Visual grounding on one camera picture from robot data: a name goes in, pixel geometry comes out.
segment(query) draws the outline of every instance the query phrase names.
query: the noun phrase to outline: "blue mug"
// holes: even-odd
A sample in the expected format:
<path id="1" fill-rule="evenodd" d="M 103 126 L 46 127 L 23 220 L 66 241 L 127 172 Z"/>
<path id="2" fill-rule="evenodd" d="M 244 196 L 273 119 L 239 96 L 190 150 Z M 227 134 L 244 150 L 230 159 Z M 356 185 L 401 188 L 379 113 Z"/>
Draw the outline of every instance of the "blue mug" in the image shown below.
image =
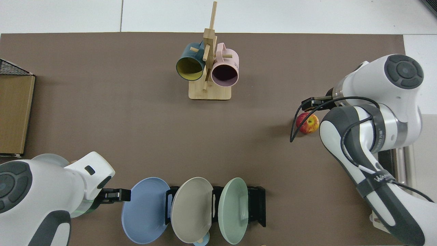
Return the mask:
<path id="1" fill-rule="evenodd" d="M 205 48 L 203 41 L 188 44 L 176 63 L 177 73 L 188 81 L 200 79 L 203 74 L 203 69 L 205 68 L 205 62 L 203 61 L 204 53 Z"/>

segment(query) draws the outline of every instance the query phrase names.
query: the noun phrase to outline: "green plate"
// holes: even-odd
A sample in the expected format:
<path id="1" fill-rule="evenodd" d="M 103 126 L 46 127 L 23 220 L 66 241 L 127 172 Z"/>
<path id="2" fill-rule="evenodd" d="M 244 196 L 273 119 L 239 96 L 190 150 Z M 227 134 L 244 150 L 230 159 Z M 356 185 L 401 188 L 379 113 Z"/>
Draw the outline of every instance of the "green plate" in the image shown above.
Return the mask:
<path id="1" fill-rule="evenodd" d="M 223 237 L 230 244 L 239 243 L 249 223 L 249 194 L 244 180 L 229 181 L 218 204 L 218 225 Z"/>

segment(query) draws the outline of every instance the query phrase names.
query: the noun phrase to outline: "blue plate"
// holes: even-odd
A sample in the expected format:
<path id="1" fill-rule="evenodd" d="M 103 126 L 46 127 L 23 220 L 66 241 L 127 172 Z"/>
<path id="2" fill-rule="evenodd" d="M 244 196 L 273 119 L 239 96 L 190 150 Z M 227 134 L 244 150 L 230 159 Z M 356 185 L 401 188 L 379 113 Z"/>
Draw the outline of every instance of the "blue plate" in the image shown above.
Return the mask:
<path id="1" fill-rule="evenodd" d="M 209 232 L 206 233 L 206 235 L 202 238 L 199 239 L 197 242 L 194 242 L 194 246 L 206 246 L 209 242 Z"/>
<path id="2" fill-rule="evenodd" d="M 133 242 L 153 242 L 165 231 L 165 192 L 169 189 L 164 180 L 156 177 L 143 179 L 132 188 L 131 201 L 123 205 L 121 223 Z"/>

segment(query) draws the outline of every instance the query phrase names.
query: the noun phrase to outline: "pink mug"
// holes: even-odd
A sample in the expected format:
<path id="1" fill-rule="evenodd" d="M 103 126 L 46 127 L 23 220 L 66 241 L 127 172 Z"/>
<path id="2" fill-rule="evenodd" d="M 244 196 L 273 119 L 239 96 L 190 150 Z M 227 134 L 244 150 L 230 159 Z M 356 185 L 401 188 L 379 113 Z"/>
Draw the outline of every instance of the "pink mug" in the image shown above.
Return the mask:
<path id="1" fill-rule="evenodd" d="M 233 86 L 238 81 L 239 58 L 237 52 L 227 49 L 225 43 L 217 45 L 215 61 L 211 70 L 211 79 L 219 86 Z"/>

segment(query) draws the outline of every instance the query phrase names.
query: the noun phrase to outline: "wooden mug tree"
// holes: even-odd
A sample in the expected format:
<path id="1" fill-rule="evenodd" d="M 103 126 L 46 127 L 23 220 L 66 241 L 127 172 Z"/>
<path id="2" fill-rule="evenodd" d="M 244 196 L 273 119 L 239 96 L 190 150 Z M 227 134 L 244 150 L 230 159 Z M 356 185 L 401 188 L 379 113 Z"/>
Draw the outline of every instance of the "wooden mug tree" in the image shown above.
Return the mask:
<path id="1" fill-rule="evenodd" d="M 231 98 L 231 87 L 222 87 L 212 82 L 211 70 L 214 65 L 215 47 L 217 45 L 217 36 L 214 30 L 215 11 L 217 2 L 212 5 L 211 22 L 209 28 L 205 28 L 203 32 L 203 43 L 205 53 L 203 61 L 205 68 L 203 69 L 202 77 L 196 81 L 190 81 L 188 84 L 188 97 L 193 100 L 229 100 Z M 224 58 L 232 58 L 232 55 L 225 55 Z"/>

